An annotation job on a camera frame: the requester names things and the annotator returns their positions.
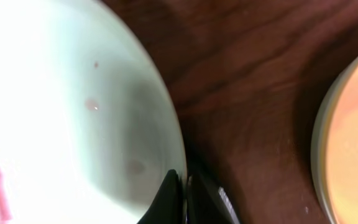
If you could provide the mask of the light blue plate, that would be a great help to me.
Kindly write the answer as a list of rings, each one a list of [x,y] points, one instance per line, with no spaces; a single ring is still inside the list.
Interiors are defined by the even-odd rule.
[[[0,223],[137,223],[185,150],[152,59],[101,1],[0,1]]]
[[[311,173],[314,189],[319,204],[331,223],[339,222],[335,217],[328,190],[326,174],[328,136],[338,99],[356,66],[358,66],[358,57],[335,79],[329,88],[319,107],[311,138]]]

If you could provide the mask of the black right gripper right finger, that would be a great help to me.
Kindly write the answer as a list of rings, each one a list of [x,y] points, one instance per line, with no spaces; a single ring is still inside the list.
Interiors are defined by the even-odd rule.
[[[187,223],[241,224],[225,189],[209,172],[194,170],[187,187]]]

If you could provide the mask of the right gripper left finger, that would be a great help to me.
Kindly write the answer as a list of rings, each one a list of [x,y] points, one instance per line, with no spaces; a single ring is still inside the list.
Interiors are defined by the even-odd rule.
[[[151,206],[138,224],[181,224],[183,221],[183,194],[178,174],[167,172]]]

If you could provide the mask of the yellow plate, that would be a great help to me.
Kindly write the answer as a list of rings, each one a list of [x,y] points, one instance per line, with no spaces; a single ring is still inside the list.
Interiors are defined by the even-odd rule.
[[[327,144],[326,174],[339,223],[358,224],[358,66],[334,110]]]

